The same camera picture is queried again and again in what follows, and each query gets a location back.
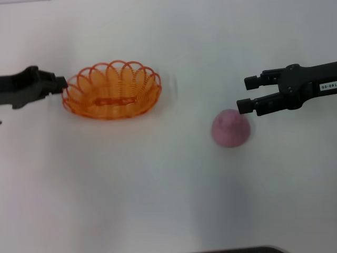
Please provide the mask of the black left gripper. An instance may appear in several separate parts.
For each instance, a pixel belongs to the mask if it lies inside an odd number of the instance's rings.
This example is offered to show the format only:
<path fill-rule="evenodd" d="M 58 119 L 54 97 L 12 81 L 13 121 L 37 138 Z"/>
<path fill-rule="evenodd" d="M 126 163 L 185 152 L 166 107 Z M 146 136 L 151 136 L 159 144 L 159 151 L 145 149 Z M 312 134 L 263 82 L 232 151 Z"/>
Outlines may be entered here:
<path fill-rule="evenodd" d="M 1 105 L 20 109 L 44 99 L 50 93 L 61 94 L 66 88 L 68 83 L 65 77 L 29 66 L 17 74 L 1 76 Z"/>

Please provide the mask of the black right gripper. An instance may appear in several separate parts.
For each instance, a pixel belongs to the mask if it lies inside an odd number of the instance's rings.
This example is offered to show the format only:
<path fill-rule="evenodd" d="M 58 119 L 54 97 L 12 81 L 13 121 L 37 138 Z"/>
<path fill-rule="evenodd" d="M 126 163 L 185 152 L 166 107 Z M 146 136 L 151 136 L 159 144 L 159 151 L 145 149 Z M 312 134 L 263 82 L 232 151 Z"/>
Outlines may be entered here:
<path fill-rule="evenodd" d="M 257 116 L 282 110 L 296 110 L 303 103 L 317 97 L 336 94 L 336 63 L 312 67 L 298 64 L 282 69 L 264 70 L 260 76 L 244 79 L 246 90 L 260 86 L 278 85 L 278 93 L 256 99 L 237 100 L 240 114 L 256 112 Z"/>

